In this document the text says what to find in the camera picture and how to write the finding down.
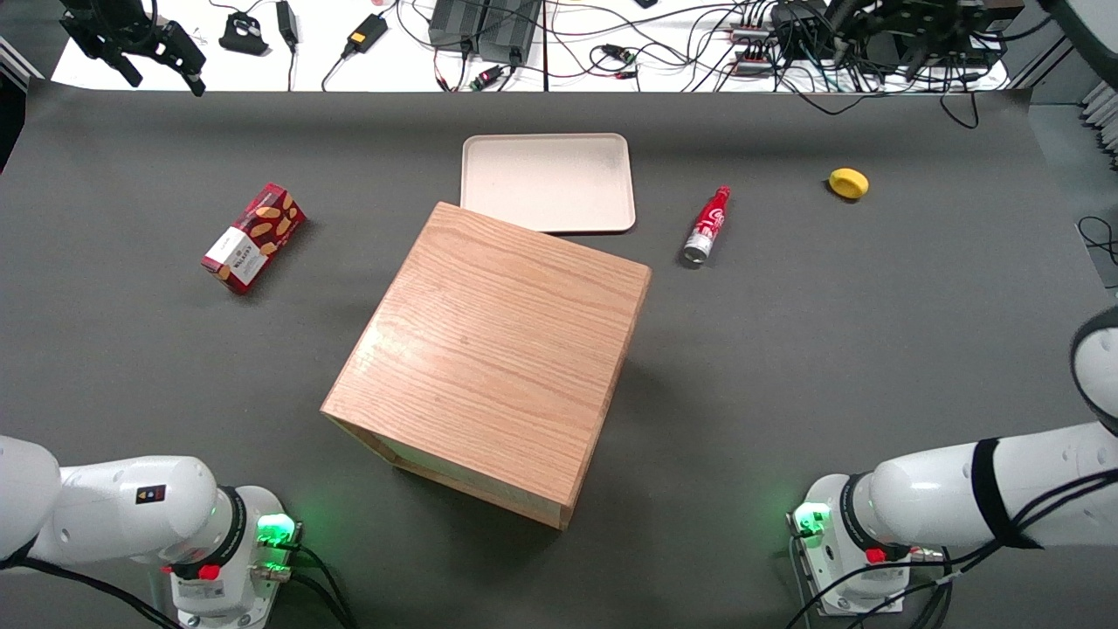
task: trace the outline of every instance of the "white table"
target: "white table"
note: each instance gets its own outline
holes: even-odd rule
[[[247,9],[252,4],[246,0],[215,1],[229,3],[241,9]],[[377,1],[290,0],[292,9],[297,16],[302,40],[295,63],[295,90],[320,89],[323,76],[338,60],[345,37],[350,31],[370,12],[383,11],[391,2],[391,0],[381,0],[383,6],[377,6],[375,3]],[[328,88],[331,92],[438,92],[432,65],[436,55],[429,47],[419,44],[405,31],[406,28],[419,39],[427,41],[427,22],[420,17],[420,13],[429,17],[434,4],[435,0],[415,0],[414,4],[411,0],[400,0],[398,6],[385,15],[389,23],[388,32],[367,54],[357,55],[345,61],[330,79]],[[546,4],[548,26],[557,32],[581,34],[618,27],[606,34],[559,36],[561,44],[556,40],[555,36],[549,35],[549,70],[553,75],[578,74],[581,72],[579,64],[582,67],[589,67],[590,49],[600,44],[608,42],[633,47],[648,44],[647,38],[626,26],[616,16],[593,9],[590,6],[608,7],[634,21],[681,9],[692,9],[639,27],[650,37],[680,51],[685,51],[692,25],[703,12],[710,11],[712,4],[719,7],[714,2],[700,0],[662,0],[651,9],[642,9],[633,0],[591,0],[588,2],[549,0]],[[731,9],[732,4],[724,3],[720,7],[716,12],[701,19],[692,37],[690,55],[699,49],[700,37],[713,28]],[[162,0],[159,2],[159,12],[167,19],[178,21],[196,37],[199,48],[207,57],[206,66],[202,69],[202,79],[208,89],[277,92],[287,88],[287,67],[291,58],[277,30],[274,0],[263,0],[252,12],[252,16],[260,21],[264,40],[272,48],[263,57],[233,53],[218,45],[218,38],[225,31],[226,17],[230,12],[228,9],[211,7],[206,0]],[[731,20],[737,20],[737,15],[727,17],[726,20],[724,23],[728,25]],[[542,42],[542,30],[538,28],[536,40]],[[728,34],[718,34],[700,55],[700,63],[708,67],[721,67],[722,64],[732,58],[732,53],[728,53],[731,47],[741,48],[731,45]],[[669,51],[660,47],[650,48],[648,53],[663,59],[675,60]],[[533,46],[529,55],[528,66],[542,68],[542,46]],[[453,85],[461,72],[461,54],[445,50],[440,51],[437,58],[443,75]],[[183,90],[187,88],[182,78],[167,67],[145,58],[133,58],[133,63],[144,77],[140,89]],[[471,58],[467,61],[464,84],[493,65],[476,56]],[[835,90],[835,87],[828,86],[828,82],[809,63],[796,61],[795,65],[803,69],[789,70],[785,75],[785,82],[776,86],[778,90],[789,92],[792,86],[800,92],[824,92],[828,87],[831,90]],[[639,87],[645,92],[679,92],[689,85],[694,69],[694,66],[670,67],[646,55],[639,57],[638,67]],[[698,78],[691,85],[699,83],[699,79],[707,72],[705,67],[698,68]],[[931,77],[944,76],[941,69],[931,69],[927,73]],[[837,77],[833,72],[828,72],[827,75],[831,77],[831,82],[837,83],[842,90],[855,90],[853,79],[845,73]],[[67,44],[51,79],[94,89],[131,88],[116,70],[107,67],[100,59],[86,58],[73,41]],[[996,89],[1006,80],[1005,67],[997,64],[988,75],[968,84],[968,88]],[[718,83],[721,83],[721,79],[718,74],[713,74],[698,89],[709,92]],[[776,82],[771,76],[731,78],[726,82],[721,90],[771,92],[774,83]],[[863,85],[863,88],[869,88],[871,85],[874,84]],[[955,86],[956,89],[963,88],[959,83],[956,83]],[[885,89],[888,90],[902,90],[909,87],[902,77],[894,76],[887,79]],[[505,87],[505,90],[515,92],[539,92],[542,89],[542,73],[528,68],[519,69]],[[556,92],[635,92],[637,83],[633,79],[617,79],[612,76],[582,75],[574,78],[551,78],[550,89]]]

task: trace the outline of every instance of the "gray table mat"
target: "gray table mat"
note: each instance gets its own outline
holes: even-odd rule
[[[1091,420],[1068,344],[1107,298],[1026,103],[980,95],[966,131],[936,97],[828,117],[762,94],[199,99],[39,83],[0,175],[0,431],[64,465],[192,455],[221,483],[271,488],[367,627],[783,627],[799,607],[783,514],[815,478]],[[654,275],[558,534],[391,469],[318,408],[430,208],[457,199],[463,140],[574,131],[628,139],[637,223],[571,239]],[[869,175],[862,201],[824,189],[841,165]],[[269,180],[313,222],[237,297],[199,258]],[[679,266],[723,183],[712,259]],[[1114,560],[999,553],[958,582],[947,627],[1107,626]],[[86,572],[148,587],[129,562]],[[0,579],[0,599],[6,627],[144,626],[40,575]],[[291,585],[269,626],[332,620]]]

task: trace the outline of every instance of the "black velcro strap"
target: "black velcro strap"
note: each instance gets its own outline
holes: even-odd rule
[[[1043,549],[1013,525],[1010,514],[1005,511],[1002,492],[997,488],[997,477],[994,475],[994,450],[998,439],[983,439],[975,444],[974,458],[970,460],[970,489],[975,495],[975,504],[986,526],[1003,546],[1011,549]]]
[[[30,542],[20,546],[19,550],[12,553],[10,557],[0,561],[0,571],[8,570],[9,568],[18,568],[19,565],[21,565],[23,563],[23,560],[27,559],[27,555],[30,554],[31,549],[35,546],[35,541],[38,539],[39,539],[38,535],[31,537]]]
[[[240,541],[245,537],[245,524],[247,521],[245,501],[240,498],[240,494],[237,494],[237,490],[233,487],[219,485],[218,489],[224,492],[225,495],[229,497],[229,505],[233,507],[229,533],[226,534],[221,544],[212,553],[207,555],[206,559],[195,563],[171,564],[171,571],[174,572],[174,575],[179,579],[186,579],[188,581],[195,580],[198,579],[198,570],[203,565],[222,566],[229,563],[229,560],[233,559],[233,555],[240,546]]]

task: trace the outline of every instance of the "label sticker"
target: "label sticker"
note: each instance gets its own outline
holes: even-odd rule
[[[152,485],[151,487],[141,487],[136,489],[136,504],[146,505],[148,503],[162,503],[167,497],[167,486],[165,485]]]
[[[179,581],[179,595],[183,599],[207,600],[220,599],[225,595],[225,582],[217,581]]]

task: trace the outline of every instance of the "black strap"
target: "black strap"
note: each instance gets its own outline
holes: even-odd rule
[[[179,579],[195,580],[198,579],[198,569],[203,565],[221,566],[229,563],[234,553],[237,552],[237,547],[240,546],[240,541],[245,537],[245,524],[247,520],[247,514],[245,513],[245,502],[240,498],[240,494],[237,494],[237,490],[233,487],[219,485],[218,489],[224,492],[225,495],[229,497],[229,503],[233,507],[229,533],[225,536],[225,540],[221,541],[221,545],[219,545],[205,559],[195,563],[171,564],[171,570]]]
[[[878,542],[870,535],[870,532],[862,527],[862,523],[858,521],[858,514],[854,513],[854,489],[866,474],[869,473],[852,474],[846,479],[846,485],[843,485],[842,492],[839,494],[839,514],[846,526],[846,534],[850,535],[855,546],[863,551],[878,549],[885,553],[885,561],[900,561],[908,556],[909,547]]]
[[[9,568],[18,568],[19,565],[21,565],[23,563],[23,560],[27,559],[27,555],[30,554],[31,549],[35,546],[35,541],[38,539],[39,539],[38,535],[31,537],[30,542],[20,546],[19,550],[12,553],[10,557],[0,561],[0,571],[8,570]]]
[[[1002,499],[997,477],[994,475],[994,450],[997,449],[998,441],[996,438],[983,439],[975,444],[974,458],[970,460],[970,489],[975,495],[975,504],[978,505],[978,512],[986,521],[989,532],[1003,546],[1043,549],[1017,531],[1010,520],[1008,512],[1005,511],[1005,501]]]

